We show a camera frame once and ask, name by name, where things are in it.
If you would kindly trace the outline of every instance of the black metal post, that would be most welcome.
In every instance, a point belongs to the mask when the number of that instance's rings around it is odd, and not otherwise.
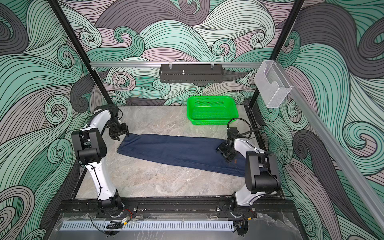
[[[91,60],[88,58],[88,55],[84,51],[83,47],[80,44],[80,41],[76,37],[76,34],[74,33],[68,19],[64,15],[63,10],[61,9],[59,3],[57,0],[47,0],[49,5],[51,6],[53,12],[55,13],[57,19],[61,23],[64,31],[67,33],[69,39],[71,40],[74,48],[76,49],[77,53],[79,54],[81,60],[84,62],[85,66],[87,67],[87,70],[89,74],[91,75],[92,79],[95,81],[96,86],[100,89],[101,94],[107,101],[107,104],[113,104],[111,97],[109,96],[107,90],[105,89],[103,82],[101,81],[98,73],[96,70],[93,70],[91,67]]]
[[[291,32],[291,29],[293,27],[293,24],[296,21],[297,15],[299,15],[300,9],[303,6],[304,0],[296,0],[293,4],[293,7],[291,9],[291,12],[288,15],[288,18],[285,20],[285,24],[283,27],[283,30],[281,31],[281,34],[279,36],[279,39],[277,40],[277,43],[275,45],[275,48],[272,51],[272,54],[269,58],[269,60],[276,60],[279,56],[279,53],[288,38],[289,33]],[[251,101],[248,104],[248,107],[252,108],[254,104],[256,103],[256,99],[259,96],[260,92],[258,89],[253,93],[253,96],[251,98]]]

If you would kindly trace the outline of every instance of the wallpaper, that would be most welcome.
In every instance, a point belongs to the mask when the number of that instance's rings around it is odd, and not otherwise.
[[[383,33],[384,1],[326,0],[300,11],[278,61],[384,200]],[[309,239],[384,239],[295,100],[256,110]]]
[[[74,111],[70,96],[87,74],[46,0],[0,0],[2,240],[42,239],[71,197],[80,166],[70,130],[92,113]]]
[[[314,4],[321,0],[312,0]],[[60,0],[91,61],[269,59],[294,0]],[[99,68],[117,105],[185,105],[188,97],[231,96],[248,104],[257,69],[227,68],[223,83],[161,83],[159,68]],[[78,109],[100,96],[78,83]]]

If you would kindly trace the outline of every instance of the white slotted strip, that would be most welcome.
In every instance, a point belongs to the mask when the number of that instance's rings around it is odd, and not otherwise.
[[[98,229],[106,228],[109,221],[95,220],[93,223]],[[89,220],[64,221],[60,231],[73,230],[96,230]],[[233,231],[232,221],[218,220],[191,220],[191,221],[170,221],[170,220],[144,220],[140,222],[128,222],[122,229],[125,231]]]

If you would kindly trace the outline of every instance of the green basket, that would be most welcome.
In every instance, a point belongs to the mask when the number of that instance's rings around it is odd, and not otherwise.
[[[193,125],[226,125],[239,113],[231,97],[194,96],[187,100],[187,117]]]

